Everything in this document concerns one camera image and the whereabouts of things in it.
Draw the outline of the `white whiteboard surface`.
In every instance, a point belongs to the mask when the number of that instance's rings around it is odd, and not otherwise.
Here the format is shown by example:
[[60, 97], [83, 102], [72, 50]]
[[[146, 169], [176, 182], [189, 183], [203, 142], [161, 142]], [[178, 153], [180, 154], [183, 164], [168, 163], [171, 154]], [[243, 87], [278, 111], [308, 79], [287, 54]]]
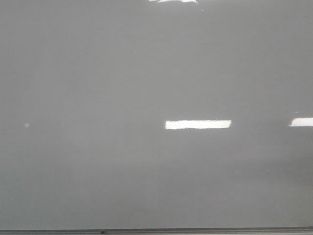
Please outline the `white whiteboard surface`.
[[313, 224], [310, 0], [3, 0], [3, 230]]

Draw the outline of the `grey aluminium whiteboard frame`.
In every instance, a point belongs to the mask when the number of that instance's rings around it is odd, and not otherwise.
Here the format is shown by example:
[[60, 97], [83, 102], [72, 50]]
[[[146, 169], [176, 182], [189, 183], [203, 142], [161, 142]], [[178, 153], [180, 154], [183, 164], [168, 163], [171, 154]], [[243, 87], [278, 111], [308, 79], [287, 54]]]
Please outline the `grey aluminium whiteboard frame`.
[[141, 228], [141, 229], [48, 229], [1, 230], [2, 235], [311, 235], [312, 226], [252, 228]]

